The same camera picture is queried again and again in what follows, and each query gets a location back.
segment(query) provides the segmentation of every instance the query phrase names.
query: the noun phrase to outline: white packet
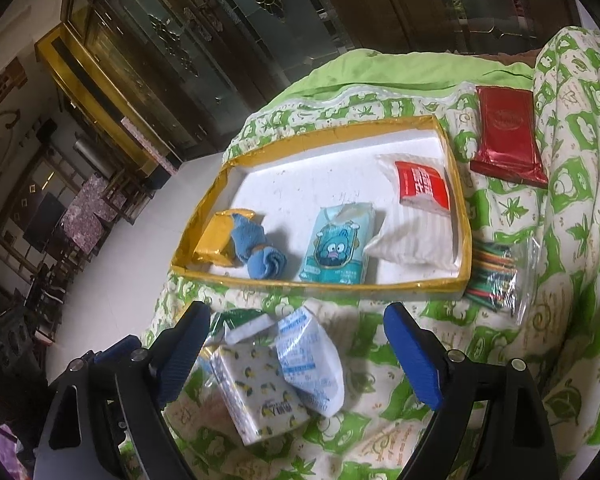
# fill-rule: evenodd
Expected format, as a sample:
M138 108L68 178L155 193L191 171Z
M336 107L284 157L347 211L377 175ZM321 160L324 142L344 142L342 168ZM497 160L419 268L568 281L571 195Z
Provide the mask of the white packet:
M278 322L276 351L286 382L304 405L333 416L344 403L344 378L338 350L304 306Z
M235 328L226 327L224 329L224 340L229 345L235 345L244 339L259 334L275 324L276 320L269 314L262 314L262 316L255 317Z
M440 162L403 153L377 155L376 161L394 188L395 200L386 212L379 233L365 246L365 254L402 266L431 265L437 269L457 270L449 194L445 170ZM404 189L396 162L428 166L435 170L443 179L442 202L446 198L446 208L440 207L440 203L432 198L435 196L435 187L433 194L430 192L433 179L426 186L429 194L420 192L412 198L406 197L408 192Z

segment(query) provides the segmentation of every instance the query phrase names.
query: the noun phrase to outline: white floor tile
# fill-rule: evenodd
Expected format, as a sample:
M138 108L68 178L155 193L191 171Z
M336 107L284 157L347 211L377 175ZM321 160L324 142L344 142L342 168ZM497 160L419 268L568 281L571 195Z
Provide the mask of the white floor tile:
M184 164L134 225L116 224L98 256L67 291L62 325L46 354L50 380L86 351L104 350L149 326L173 251L218 174L220 160L221 155L211 155Z

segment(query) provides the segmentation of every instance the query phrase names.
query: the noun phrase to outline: cabinet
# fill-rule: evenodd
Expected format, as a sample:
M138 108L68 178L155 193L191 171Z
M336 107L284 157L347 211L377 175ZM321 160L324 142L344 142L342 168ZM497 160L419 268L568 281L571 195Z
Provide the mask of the cabinet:
M515 54L579 24L574 0L65 0L63 16L179 160L352 48Z

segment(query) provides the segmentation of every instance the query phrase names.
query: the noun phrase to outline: purple cloth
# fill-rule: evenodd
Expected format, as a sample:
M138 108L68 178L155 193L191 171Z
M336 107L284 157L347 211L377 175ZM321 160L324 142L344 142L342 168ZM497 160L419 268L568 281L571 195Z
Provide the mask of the purple cloth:
M6 431L9 434L12 434L9 428L5 425L0 427L2 430ZM22 466L20 465L19 460L16 457L16 444L12 442L8 438L2 436L0 434L0 462L4 468L8 471L12 478L15 480L20 480L21 478L26 478L26 474L24 474L22 470Z

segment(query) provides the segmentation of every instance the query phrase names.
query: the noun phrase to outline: red label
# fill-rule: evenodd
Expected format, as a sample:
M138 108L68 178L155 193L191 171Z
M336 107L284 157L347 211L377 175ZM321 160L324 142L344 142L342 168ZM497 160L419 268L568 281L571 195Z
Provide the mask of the red label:
M449 193L445 179L430 166L396 160L400 180L400 201L405 198L425 198L435 200L438 205L449 211Z

